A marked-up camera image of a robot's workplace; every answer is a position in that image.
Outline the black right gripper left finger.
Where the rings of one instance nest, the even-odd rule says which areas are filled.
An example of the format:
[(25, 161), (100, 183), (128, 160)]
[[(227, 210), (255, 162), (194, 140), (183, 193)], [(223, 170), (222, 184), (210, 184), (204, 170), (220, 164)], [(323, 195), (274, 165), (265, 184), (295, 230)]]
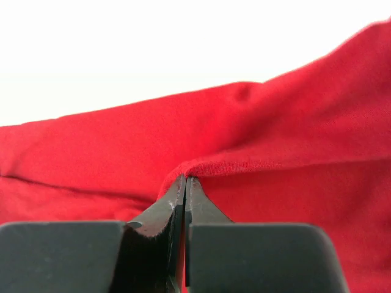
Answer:
[(129, 222), (1, 225), (1, 291), (179, 292), (185, 185)]

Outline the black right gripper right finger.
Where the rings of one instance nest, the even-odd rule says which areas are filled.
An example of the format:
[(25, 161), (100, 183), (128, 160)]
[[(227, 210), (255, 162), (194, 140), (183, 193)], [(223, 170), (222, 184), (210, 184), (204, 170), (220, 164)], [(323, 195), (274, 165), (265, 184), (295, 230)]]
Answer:
[(186, 182), (189, 292), (348, 292), (329, 236), (305, 223), (235, 223)]

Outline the dark red t shirt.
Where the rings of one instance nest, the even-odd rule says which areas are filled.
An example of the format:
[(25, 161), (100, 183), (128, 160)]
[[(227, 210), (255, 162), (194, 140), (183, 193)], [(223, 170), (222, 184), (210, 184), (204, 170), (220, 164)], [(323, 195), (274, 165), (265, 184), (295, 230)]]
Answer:
[(1, 222), (129, 220), (180, 175), (236, 222), (324, 228), (390, 291), (390, 22), (265, 83), (1, 128)]

